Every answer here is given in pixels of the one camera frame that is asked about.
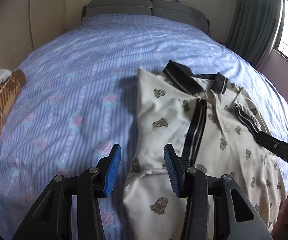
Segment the cream patterned polo shirt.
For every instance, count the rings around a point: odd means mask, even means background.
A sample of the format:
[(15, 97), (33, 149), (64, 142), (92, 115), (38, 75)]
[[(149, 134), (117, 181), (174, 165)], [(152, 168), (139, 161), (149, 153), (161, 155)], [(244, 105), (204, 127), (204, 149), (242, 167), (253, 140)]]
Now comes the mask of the cream patterned polo shirt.
[(286, 199), (276, 156), (254, 132), (269, 132), (247, 91), (221, 74), (193, 74), (169, 61), (162, 72), (137, 70), (139, 139), (123, 203), (135, 239), (179, 239), (186, 200), (171, 188), (164, 146), (212, 177), (230, 175), (268, 229)]

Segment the blue floral bed sheet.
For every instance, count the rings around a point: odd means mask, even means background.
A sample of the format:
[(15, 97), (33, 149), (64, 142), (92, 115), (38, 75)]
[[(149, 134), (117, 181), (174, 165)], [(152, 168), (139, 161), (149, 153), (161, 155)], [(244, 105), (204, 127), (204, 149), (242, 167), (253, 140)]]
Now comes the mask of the blue floral bed sheet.
[[(0, 134), (0, 239), (135, 239), (123, 193), (139, 139), (137, 70), (158, 74), (169, 61), (243, 87), (267, 134), (288, 144), (286, 101), (201, 30), (154, 16), (86, 17), (16, 69), (26, 82)], [(113, 144), (121, 147), (119, 172), (112, 193), (99, 198), (97, 165)], [(288, 163), (274, 155), (287, 198)], [(272, 239), (230, 175), (189, 164), (185, 175), (179, 239)]]

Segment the teal window curtain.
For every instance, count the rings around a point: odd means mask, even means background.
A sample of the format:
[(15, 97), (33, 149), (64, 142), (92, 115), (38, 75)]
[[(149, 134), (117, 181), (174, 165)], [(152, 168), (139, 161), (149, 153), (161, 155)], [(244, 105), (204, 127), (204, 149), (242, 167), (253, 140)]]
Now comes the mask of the teal window curtain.
[(277, 39), (283, 0), (236, 0), (225, 46), (252, 67), (265, 63)]

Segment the grey padded headboard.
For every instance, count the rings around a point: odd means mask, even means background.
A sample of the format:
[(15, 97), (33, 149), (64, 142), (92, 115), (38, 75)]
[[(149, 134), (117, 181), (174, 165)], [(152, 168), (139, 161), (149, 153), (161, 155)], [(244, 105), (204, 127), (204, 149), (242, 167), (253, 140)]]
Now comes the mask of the grey padded headboard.
[(164, 0), (92, 0), (82, 8), (81, 17), (101, 14), (147, 15), (181, 22), (210, 35), (210, 21), (197, 9)]

